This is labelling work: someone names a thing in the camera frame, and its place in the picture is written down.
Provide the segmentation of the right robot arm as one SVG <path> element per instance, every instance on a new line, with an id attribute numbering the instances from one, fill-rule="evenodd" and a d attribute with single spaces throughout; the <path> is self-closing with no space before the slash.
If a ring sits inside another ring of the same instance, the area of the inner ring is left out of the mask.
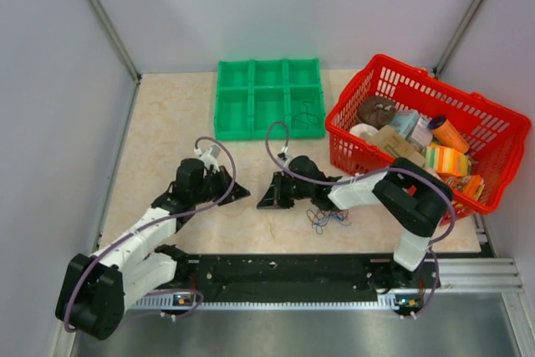
<path id="1" fill-rule="evenodd" d="M 273 173 L 260 210 L 287 210 L 297 200 L 309 200 L 327 214 L 356 207 L 381 205 L 404 228 L 390 266 L 373 273 L 377 288 L 407 287 L 421 274 L 420 267 L 436 227 L 452 207 L 451 188 L 404 157 L 382 169 L 356 176 L 327 176 L 308 156 L 275 157 L 281 168 Z"/>

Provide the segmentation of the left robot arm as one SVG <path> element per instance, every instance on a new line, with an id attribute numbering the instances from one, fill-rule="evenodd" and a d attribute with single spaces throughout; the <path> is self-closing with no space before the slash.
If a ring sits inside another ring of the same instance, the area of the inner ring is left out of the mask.
<path id="1" fill-rule="evenodd" d="M 248 197 L 235 171 L 216 162 L 187 158 L 176 178 L 140 220 L 108 247 L 75 255 L 66 268 L 55 316 L 64 329 L 95 339 L 109 338 L 125 312 L 162 284 L 180 287 L 189 279 L 185 254 L 163 241 L 199 212 Z"/>

